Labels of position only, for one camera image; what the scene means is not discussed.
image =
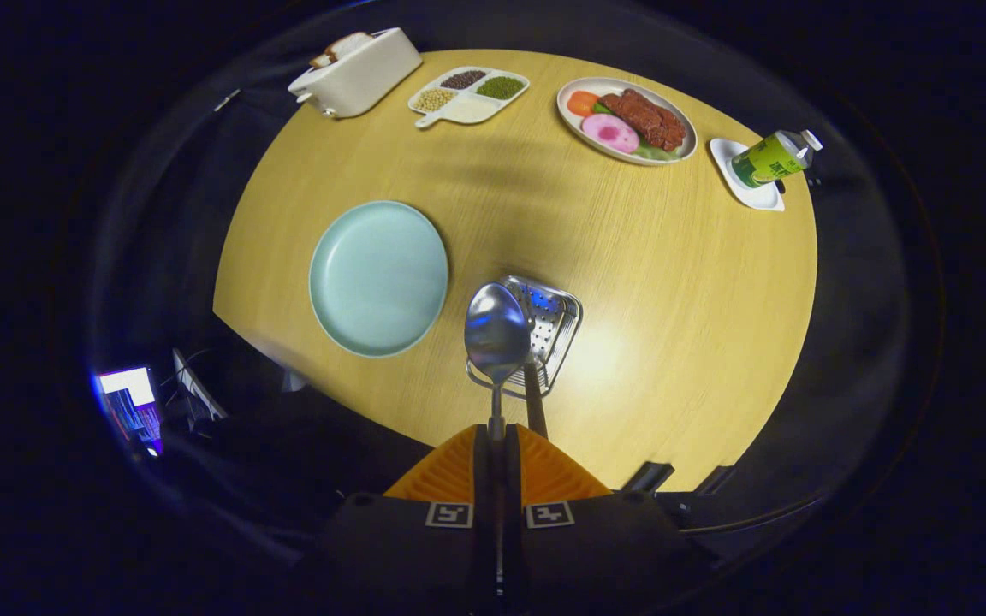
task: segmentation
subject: bottle label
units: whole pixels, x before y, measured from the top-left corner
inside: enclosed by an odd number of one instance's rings
[[[732,165],[737,178],[752,188],[762,187],[802,170],[799,160],[790,156],[790,152],[783,147],[778,133],[734,156]]]

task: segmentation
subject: food plate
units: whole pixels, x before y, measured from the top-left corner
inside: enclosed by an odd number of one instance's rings
[[[759,188],[745,187],[733,173],[733,167],[728,163],[739,153],[746,151],[747,145],[736,143],[729,139],[710,139],[710,155],[713,163],[717,164],[717,171],[721,172],[722,178],[728,184],[728,190],[732,191],[733,196],[744,205],[751,207],[752,210],[784,211],[786,204],[782,203],[782,195],[778,192],[775,183],[763,184]]]
[[[464,86],[443,86],[443,82],[458,75],[482,73],[476,81],[466,83]],[[508,98],[496,98],[493,95],[485,95],[490,87],[496,85],[496,81],[515,80],[523,83],[523,87],[508,95]],[[506,70],[496,70],[493,68],[483,68],[476,66],[455,67],[447,73],[426,83],[422,89],[414,93],[408,100],[408,108],[415,112],[425,114],[421,120],[414,123],[417,128],[428,128],[438,120],[450,120],[457,124],[478,124],[478,122],[489,120],[498,110],[503,110],[508,103],[513,102],[527,91],[531,82],[524,75],[509,73]],[[422,95],[426,93],[437,93],[441,97],[449,98],[437,109],[428,109],[421,104]]]
[[[602,141],[592,138],[588,133],[585,132],[580,125],[586,120],[586,116],[574,113],[571,109],[571,98],[573,94],[578,91],[588,92],[591,94],[603,97],[606,94],[622,94],[629,87],[635,92],[640,93],[642,97],[653,103],[654,105],[660,106],[660,108],[670,110],[673,116],[676,116],[680,124],[684,125],[684,129],[687,130],[687,135],[682,140],[682,144],[678,145],[676,149],[672,152],[665,152],[661,148],[652,147],[652,145],[646,144],[645,140],[641,138],[640,133],[634,132],[640,143],[640,147],[635,149],[633,152],[618,151],[611,145],[606,145]],[[613,79],[609,77],[586,77],[584,79],[576,79],[575,81],[570,81],[562,87],[558,92],[558,98],[556,99],[556,104],[558,104],[558,112],[562,116],[562,120],[565,124],[570,127],[573,132],[576,133],[580,138],[582,138],[586,144],[591,145],[591,147],[596,148],[598,151],[606,153],[607,156],[617,157],[619,160],[625,160],[627,163],[635,164],[645,164],[657,165],[662,164],[672,164],[679,163],[680,160],[687,160],[689,157],[695,153],[698,148],[698,134],[695,132],[695,126],[692,125],[692,121],[688,120],[684,112],[681,112],[680,108],[673,105],[665,98],[661,97],[656,93],[646,90],[645,87],[635,85],[635,83],[630,83],[629,81],[622,81],[621,79]],[[625,140],[622,141],[620,147],[626,145]]]
[[[325,334],[365,358],[424,338],[447,295],[447,251],[419,211],[375,200],[346,211],[314,248],[310,304]]]

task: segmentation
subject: cable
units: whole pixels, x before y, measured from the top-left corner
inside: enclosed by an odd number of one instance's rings
[[[728,533],[732,530],[750,529],[752,526],[759,526],[760,524],[774,522],[776,519],[785,518],[787,515],[797,513],[798,511],[803,510],[803,508],[814,506],[814,504],[817,504],[822,498],[824,498],[824,495],[812,495],[810,498],[799,500],[798,503],[792,504],[791,506],[784,506],[783,508],[778,508],[778,510],[774,510],[770,513],[758,515],[755,518],[742,519],[740,522],[732,522],[731,524],[702,526],[699,527],[699,529],[680,529],[680,534],[707,535],[711,533]]]
[[[179,377],[179,375],[181,373],[183,373],[183,371],[188,370],[188,364],[191,364],[193,362],[193,359],[196,359],[196,356],[197,355],[200,355],[202,353],[207,353],[208,351],[211,351],[211,350],[212,350],[212,347],[210,347],[210,346],[207,347],[207,348],[200,348],[200,350],[197,351],[196,353],[193,353],[192,355],[189,355],[188,356],[188,359],[185,359],[185,365],[184,366],[181,366],[181,368],[179,368],[179,370],[177,370],[175,373],[173,373],[172,376],[169,376],[168,379],[165,379],[165,381],[163,381],[161,383],[161,385],[159,385],[159,387],[165,387],[165,383],[168,383],[168,382],[173,381],[173,379],[176,379],[177,377]]]

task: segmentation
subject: white toaster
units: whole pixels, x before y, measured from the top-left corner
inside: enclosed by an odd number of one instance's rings
[[[337,62],[299,75],[288,92],[296,95],[296,102],[310,103],[325,117],[359,116],[371,109],[422,62],[399,27],[371,36],[371,42]]]

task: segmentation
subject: black bean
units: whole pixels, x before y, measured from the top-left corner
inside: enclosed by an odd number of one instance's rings
[[[483,77],[485,77],[485,71],[483,70],[462,71],[462,73],[453,74],[451,77],[445,79],[441,83],[441,86],[450,87],[453,90],[463,90]]]

